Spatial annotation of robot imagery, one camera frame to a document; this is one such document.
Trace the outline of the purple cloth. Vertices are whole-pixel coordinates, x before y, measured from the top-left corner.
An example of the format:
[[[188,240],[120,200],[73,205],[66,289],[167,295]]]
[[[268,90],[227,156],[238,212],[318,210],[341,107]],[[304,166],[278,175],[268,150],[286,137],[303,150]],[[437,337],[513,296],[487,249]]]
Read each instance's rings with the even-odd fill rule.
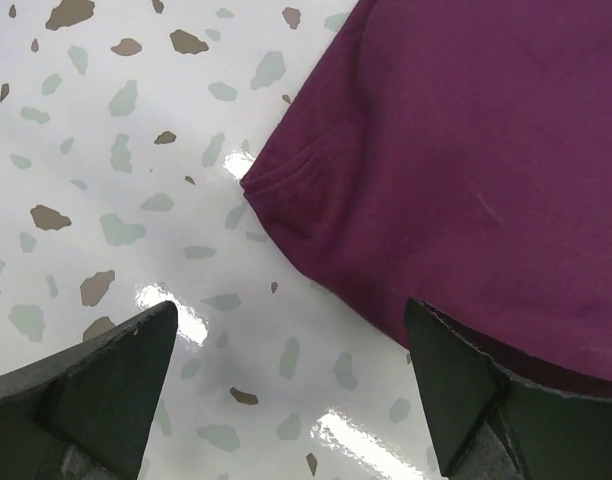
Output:
[[[612,382],[612,1],[361,1],[241,185],[394,340],[418,298]]]

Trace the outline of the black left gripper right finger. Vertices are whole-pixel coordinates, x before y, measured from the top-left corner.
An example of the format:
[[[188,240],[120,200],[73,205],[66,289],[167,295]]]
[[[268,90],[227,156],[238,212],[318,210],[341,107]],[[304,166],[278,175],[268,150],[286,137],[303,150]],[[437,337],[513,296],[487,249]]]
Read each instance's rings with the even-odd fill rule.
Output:
[[[405,326],[448,479],[612,479],[612,382],[542,361],[417,299]]]

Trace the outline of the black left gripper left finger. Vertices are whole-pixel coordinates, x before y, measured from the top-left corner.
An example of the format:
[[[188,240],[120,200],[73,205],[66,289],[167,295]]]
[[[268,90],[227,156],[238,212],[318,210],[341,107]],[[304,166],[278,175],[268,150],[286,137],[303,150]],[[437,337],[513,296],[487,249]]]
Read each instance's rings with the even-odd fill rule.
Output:
[[[178,328],[161,302],[0,375],[0,479],[135,479]]]

